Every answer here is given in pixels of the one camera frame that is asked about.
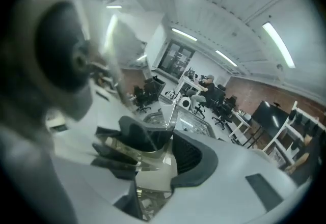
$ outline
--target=person in black shirt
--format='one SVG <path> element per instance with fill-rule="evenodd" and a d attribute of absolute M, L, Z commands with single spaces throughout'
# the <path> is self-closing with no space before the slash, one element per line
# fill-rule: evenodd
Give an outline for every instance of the person in black shirt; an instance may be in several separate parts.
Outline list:
<path fill-rule="evenodd" d="M 190 97 L 192 103 L 190 106 L 190 110 L 194 111 L 196 102 L 207 102 L 211 99 L 212 94 L 214 93 L 214 76 L 208 75 L 206 79 L 202 80 L 200 83 L 198 81 L 195 81 L 194 83 L 201 88 L 201 92 L 199 95 L 196 95 L 196 91 L 189 89 L 187 91 L 187 95 Z"/>
<path fill-rule="evenodd" d="M 310 176 L 315 174 L 320 153 L 318 138 L 306 134 L 304 145 L 303 155 L 293 165 L 285 169 L 285 172 L 298 186 L 304 184 Z"/>

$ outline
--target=gray cap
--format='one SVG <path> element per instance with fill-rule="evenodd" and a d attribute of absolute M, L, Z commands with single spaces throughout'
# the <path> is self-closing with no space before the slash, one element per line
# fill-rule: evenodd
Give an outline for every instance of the gray cap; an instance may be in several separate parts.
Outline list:
<path fill-rule="evenodd" d="M 214 81 L 214 76 L 213 75 L 208 75 L 206 78 L 207 79 L 212 79 L 212 81 Z"/>

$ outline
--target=window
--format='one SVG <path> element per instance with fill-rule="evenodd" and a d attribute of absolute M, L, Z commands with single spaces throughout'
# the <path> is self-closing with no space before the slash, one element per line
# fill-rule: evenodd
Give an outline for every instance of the window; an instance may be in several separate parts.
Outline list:
<path fill-rule="evenodd" d="M 195 51 L 176 41 L 171 41 L 158 68 L 179 79 Z"/>

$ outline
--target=television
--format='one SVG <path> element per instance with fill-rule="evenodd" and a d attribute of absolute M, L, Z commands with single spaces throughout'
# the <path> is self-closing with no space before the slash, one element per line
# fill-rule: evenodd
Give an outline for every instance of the television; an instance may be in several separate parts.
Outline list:
<path fill-rule="evenodd" d="M 262 101 L 252 115 L 255 120 L 271 137 L 280 130 L 289 114 L 278 107 Z"/>

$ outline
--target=person's hand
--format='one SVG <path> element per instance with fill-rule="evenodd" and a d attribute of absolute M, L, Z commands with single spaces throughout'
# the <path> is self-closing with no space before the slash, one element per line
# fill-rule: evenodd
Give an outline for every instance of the person's hand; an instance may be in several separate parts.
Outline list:
<path fill-rule="evenodd" d="M 285 168 L 285 172 L 287 174 L 292 174 L 295 171 L 295 166 L 288 166 L 287 168 Z"/>

